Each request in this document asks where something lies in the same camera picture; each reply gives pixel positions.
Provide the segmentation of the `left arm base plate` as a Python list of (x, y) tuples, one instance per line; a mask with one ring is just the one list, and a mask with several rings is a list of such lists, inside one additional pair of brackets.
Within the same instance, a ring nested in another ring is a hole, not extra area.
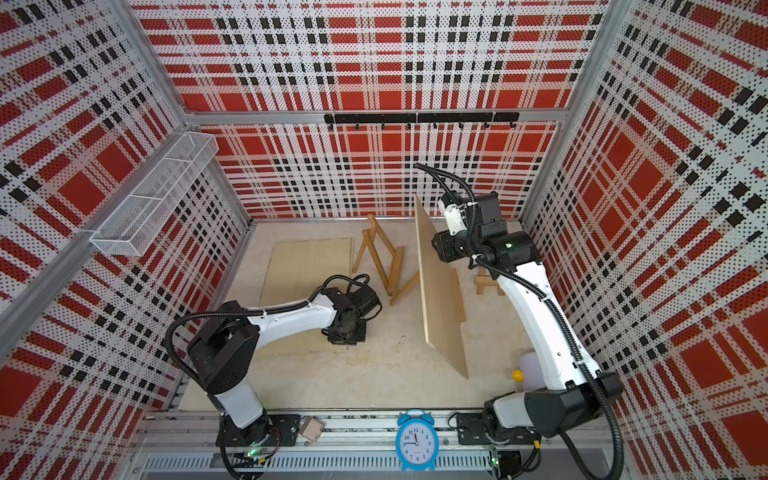
[(264, 414), (243, 428), (237, 427), (229, 415), (222, 415), (219, 419), (217, 447), (292, 447), (296, 444), (301, 416), (296, 414)]

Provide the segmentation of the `small wooden easel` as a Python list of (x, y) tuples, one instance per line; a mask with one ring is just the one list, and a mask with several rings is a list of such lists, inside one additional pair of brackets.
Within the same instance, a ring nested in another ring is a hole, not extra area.
[(492, 278), (490, 273), (485, 268), (479, 268), (478, 273), (475, 276), (474, 284), (476, 287), (476, 293), (483, 295), (486, 289), (494, 289), (499, 296), (504, 296), (505, 292), (499, 286), (498, 282)]

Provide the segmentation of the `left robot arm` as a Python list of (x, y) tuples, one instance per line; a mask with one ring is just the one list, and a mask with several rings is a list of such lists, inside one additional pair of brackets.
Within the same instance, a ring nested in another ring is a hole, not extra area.
[(367, 323), (382, 304), (370, 276), (332, 275), (301, 301), (246, 309), (238, 302), (215, 311), (188, 314), (166, 329), (169, 358), (200, 386), (221, 415), (219, 447), (248, 446), (280, 428), (246, 380), (256, 352), (279, 340), (317, 331), (332, 345), (365, 341)]

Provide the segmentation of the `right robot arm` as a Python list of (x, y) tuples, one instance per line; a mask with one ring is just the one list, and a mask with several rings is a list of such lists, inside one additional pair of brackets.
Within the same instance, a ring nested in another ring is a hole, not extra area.
[[(469, 268), (490, 273), (520, 316), (541, 369), (543, 387), (508, 393), (484, 404), (483, 431), (489, 442), (509, 445), (525, 429), (531, 430), (535, 439), (558, 436), (579, 471), (593, 479), (595, 473), (568, 432), (602, 417), (612, 442), (605, 476), (620, 478), (625, 449), (612, 406), (624, 385), (617, 374), (598, 365), (575, 334), (531, 237), (523, 231), (508, 231), (497, 193), (479, 195), (453, 173), (422, 163), (415, 167), (444, 188), (439, 209), (447, 228), (431, 240), (437, 257), (444, 263), (466, 258)], [(456, 182), (459, 188), (447, 187), (448, 181)]]

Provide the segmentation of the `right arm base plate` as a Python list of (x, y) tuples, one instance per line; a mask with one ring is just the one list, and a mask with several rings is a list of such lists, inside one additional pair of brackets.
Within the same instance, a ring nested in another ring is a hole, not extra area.
[(455, 430), (461, 445), (533, 445), (541, 439), (533, 427), (502, 426), (489, 411), (480, 413), (455, 412)]

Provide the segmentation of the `wooden board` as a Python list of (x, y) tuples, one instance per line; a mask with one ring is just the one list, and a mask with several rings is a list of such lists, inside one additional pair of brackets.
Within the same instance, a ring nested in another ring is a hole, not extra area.
[(458, 275), (433, 249), (431, 240), (437, 230), (418, 197), (414, 197), (414, 216), (425, 341), (468, 379), (461, 330), (466, 315)]
[[(307, 298), (334, 274), (347, 275), (352, 266), (353, 239), (285, 241), (272, 250), (259, 304), (272, 306)], [(254, 357), (305, 353), (338, 353), (343, 346), (327, 341), (318, 330), (302, 332), (259, 347)]]

